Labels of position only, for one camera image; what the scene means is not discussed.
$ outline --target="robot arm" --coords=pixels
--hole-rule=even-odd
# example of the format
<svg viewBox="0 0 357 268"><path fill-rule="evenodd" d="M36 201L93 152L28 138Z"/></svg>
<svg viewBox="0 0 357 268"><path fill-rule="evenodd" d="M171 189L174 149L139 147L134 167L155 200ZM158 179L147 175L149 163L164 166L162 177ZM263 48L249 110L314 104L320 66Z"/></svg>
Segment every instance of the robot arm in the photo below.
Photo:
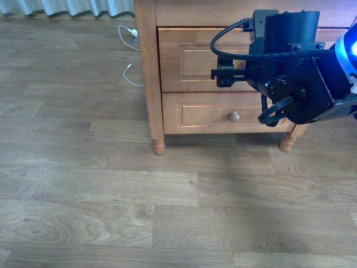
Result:
<svg viewBox="0 0 357 268"><path fill-rule="evenodd" d="M229 26L212 40L218 66L211 78L219 87L246 81L262 94L260 123L276 126L287 117L296 124L357 113L357 25L325 50L315 42L320 13L255 10L252 18ZM248 55L218 50L215 43L230 30L250 32ZM245 60L236 70L233 60ZM267 98L273 106L267 107Z"/></svg>

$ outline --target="wooden nightstand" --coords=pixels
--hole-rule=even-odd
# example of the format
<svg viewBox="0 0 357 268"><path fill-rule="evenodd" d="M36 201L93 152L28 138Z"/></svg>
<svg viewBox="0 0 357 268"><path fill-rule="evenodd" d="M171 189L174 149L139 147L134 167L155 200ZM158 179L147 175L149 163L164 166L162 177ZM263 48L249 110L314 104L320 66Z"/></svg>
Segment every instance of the wooden nightstand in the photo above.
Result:
<svg viewBox="0 0 357 268"><path fill-rule="evenodd" d="M260 93L245 82L218 88L210 79L216 56L211 39L255 9L320 11L317 41L330 47L352 25L353 0L134 0L154 152L165 151L165 134L286 132L280 145L289 151L307 125L282 119L277 127L260 125ZM248 53L248 33L233 31L218 47ZM236 61L240 66L244 62Z"/></svg>

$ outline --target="drawer panel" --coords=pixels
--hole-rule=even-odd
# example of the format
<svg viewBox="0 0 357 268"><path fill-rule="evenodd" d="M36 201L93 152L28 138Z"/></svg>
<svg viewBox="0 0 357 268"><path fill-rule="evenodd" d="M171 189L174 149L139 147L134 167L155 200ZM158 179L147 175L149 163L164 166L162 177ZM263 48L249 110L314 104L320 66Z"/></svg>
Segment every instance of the drawer panel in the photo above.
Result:
<svg viewBox="0 0 357 268"><path fill-rule="evenodd" d="M222 89L211 80L211 69L216 69L217 56L211 52L210 43L221 29L158 29L163 92L254 91L246 82ZM343 29L319 29L316 40L326 41L326 47L330 47L343 32ZM224 36L217 47L231 53L247 54L249 44L249 33L234 30ZM235 60L234 64L241 69L245 61Z"/></svg>
<svg viewBox="0 0 357 268"><path fill-rule="evenodd" d="M283 119L275 128L261 125L260 94L253 92L163 93L162 106L165 134L279 132L292 127ZM238 121L231 121L232 113Z"/></svg>
<svg viewBox="0 0 357 268"><path fill-rule="evenodd" d="M158 26L229 26L255 9L320 11L320 27L350 27L357 15L355 0L156 0Z"/></svg>

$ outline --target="white curtain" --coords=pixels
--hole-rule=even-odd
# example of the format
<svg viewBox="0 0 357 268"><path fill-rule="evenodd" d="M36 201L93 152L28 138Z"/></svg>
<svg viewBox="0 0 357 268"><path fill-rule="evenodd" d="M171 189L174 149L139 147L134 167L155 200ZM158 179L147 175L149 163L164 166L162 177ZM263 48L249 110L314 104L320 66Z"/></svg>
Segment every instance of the white curtain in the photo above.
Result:
<svg viewBox="0 0 357 268"><path fill-rule="evenodd" d="M134 13L133 0L0 0L0 12L25 15L44 10L47 15L68 11L71 16L84 11L92 11L97 16L102 11L108 11L110 16L122 12Z"/></svg>

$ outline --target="black cable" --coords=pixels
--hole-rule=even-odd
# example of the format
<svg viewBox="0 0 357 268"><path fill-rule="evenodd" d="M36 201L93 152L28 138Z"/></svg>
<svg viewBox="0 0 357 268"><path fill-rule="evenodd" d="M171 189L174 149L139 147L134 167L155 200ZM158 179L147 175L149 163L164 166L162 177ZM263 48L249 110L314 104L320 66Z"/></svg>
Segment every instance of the black cable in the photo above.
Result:
<svg viewBox="0 0 357 268"><path fill-rule="evenodd" d="M312 57L322 57L328 54L333 54L334 50L325 50L325 49L317 49L317 50L310 50L310 51L290 51L290 52L279 52L279 53L270 53L270 54L257 54L257 55L244 55L244 54L233 54L223 52L216 48L217 41L233 30L241 25L247 24L250 19L245 19L231 26L228 26L224 30L220 31L211 42L211 50L217 56L233 59L233 60L272 60L272 59L282 59L282 58L312 58Z"/></svg>
<svg viewBox="0 0 357 268"><path fill-rule="evenodd" d="M268 109L267 96L262 95L262 113L264 113L267 109ZM282 113L283 113L283 110L280 109L280 110L277 110L275 112L275 115L277 116L277 115L282 114ZM277 119L277 120L275 120L275 121L273 121L271 123L266 123L266 126L268 126L268 127L276 127L278 125L278 123L279 123L279 120Z"/></svg>
<svg viewBox="0 0 357 268"><path fill-rule="evenodd" d="M294 97L290 96L277 102L258 117L259 122L261 124L270 124L274 121L285 118L285 114L281 112L281 109L294 101Z"/></svg>

